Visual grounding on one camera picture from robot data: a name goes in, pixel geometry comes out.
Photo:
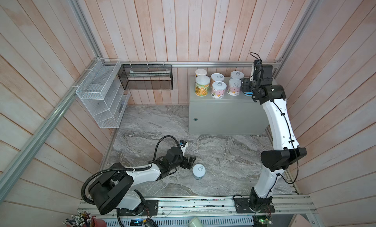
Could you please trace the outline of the pink can white lid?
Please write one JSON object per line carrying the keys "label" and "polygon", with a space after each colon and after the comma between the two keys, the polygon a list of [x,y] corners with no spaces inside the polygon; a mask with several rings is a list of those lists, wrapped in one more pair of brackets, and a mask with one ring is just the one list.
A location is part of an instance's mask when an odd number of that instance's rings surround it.
{"label": "pink can white lid", "polygon": [[228,84],[227,93],[231,96],[237,96],[240,94],[241,80],[240,79],[230,79]]}

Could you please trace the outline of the orange can pull tab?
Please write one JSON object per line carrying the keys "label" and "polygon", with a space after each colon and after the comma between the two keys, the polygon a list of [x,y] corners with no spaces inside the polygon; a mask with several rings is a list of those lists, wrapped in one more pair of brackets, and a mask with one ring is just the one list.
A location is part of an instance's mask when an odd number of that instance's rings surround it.
{"label": "orange can pull tab", "polygon": [[225,79],[225,76],[223,74],[221,74],[221,73],[213,73],[211,75],[211,84],[213,82],[216,82],[216,81],[222,81],[223,82],[224,79]]}

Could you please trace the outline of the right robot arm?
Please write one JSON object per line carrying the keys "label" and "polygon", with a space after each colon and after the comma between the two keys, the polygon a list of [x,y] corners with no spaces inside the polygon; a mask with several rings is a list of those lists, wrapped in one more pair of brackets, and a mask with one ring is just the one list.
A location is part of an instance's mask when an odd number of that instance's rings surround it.
{"label": "right robot arm", "polygon": [[294,136],[283,86],[273,84],[273,66],[263,65],[258,59],[253,68],[253,75],[242,80],[241,90],[264,109],[272,133],[273,150],[261,153],[262,171],[251,189],[248,204],[255,213],[273,212],[272,193],[277,181],[290,165],[306,156],[307,151]]}

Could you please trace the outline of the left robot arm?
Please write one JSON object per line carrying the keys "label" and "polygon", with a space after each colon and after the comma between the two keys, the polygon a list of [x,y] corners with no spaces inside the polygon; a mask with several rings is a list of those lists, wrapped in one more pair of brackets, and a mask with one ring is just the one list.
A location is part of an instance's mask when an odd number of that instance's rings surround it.
{"label": "left robot arm", "polygon": [[[173,139],[175,146],[166,154],[157,157],[160,143],[164,139]],[[81,197],[88,204],[95,205],[101,215],[112,210],[119,213],[127,210],[133,215],[141,215],[146,209],[146,199],[135,189],[136,185],[155,182],[176,173],[177,168],[192,169],[195,156],[185,157],[189,143],[178,141],[174,136],[162,137],[154,149],[152,161],[146,166],[124,167],[120,162],[110,168],[90,176],[81,188]]]}

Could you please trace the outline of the pink can pull tab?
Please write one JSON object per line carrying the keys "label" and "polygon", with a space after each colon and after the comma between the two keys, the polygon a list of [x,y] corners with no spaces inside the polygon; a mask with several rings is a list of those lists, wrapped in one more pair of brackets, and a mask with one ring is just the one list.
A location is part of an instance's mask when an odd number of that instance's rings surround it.
{"label": "pink can pull tab", "polygon": [[223,81],[214,81],[212,83],[211,96],[215,99],[222,99],[227,90],[227,85]]}

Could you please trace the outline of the tall can green label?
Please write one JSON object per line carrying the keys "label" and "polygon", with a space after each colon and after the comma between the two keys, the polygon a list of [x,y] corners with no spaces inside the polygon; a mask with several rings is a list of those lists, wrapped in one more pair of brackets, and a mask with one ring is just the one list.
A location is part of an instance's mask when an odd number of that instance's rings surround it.
{"label": "tall can green label", "polygon": [[211,79],[206,75],[199,75],[195,79],[195,94],[204,97],[208,94]]}

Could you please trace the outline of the blue can pull tab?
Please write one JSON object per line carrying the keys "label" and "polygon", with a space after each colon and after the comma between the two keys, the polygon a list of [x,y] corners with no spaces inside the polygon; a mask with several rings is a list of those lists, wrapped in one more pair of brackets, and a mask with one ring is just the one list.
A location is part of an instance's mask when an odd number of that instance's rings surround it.
{"label": "blue can pull tab", "polygon": [[193,166],[192,172],[193,172],[193,177],[196,180],[200,180],[205,176],[206,168],[202,164],[196,164],[196,165]]}

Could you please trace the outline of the silver can pull tab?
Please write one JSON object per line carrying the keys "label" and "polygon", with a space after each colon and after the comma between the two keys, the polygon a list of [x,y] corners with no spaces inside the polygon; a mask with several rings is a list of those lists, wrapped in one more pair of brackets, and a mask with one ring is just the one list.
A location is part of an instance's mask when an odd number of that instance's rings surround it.
{"label": "silver can pull tab", "polygon": [[241,71],[235,70],[231,72],[230,77],[231,79],[242,79],[244,78],[244,73],[242,73]]}

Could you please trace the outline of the yellow can white lid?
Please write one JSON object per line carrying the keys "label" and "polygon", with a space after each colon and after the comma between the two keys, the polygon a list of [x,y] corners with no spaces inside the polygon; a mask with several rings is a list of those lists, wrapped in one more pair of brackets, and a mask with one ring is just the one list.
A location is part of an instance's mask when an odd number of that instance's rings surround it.
{"label": "yellow can white lid", "polygon": [[199,68],[195,71],[195,77],[207,76],[207,71],[203,68]]}

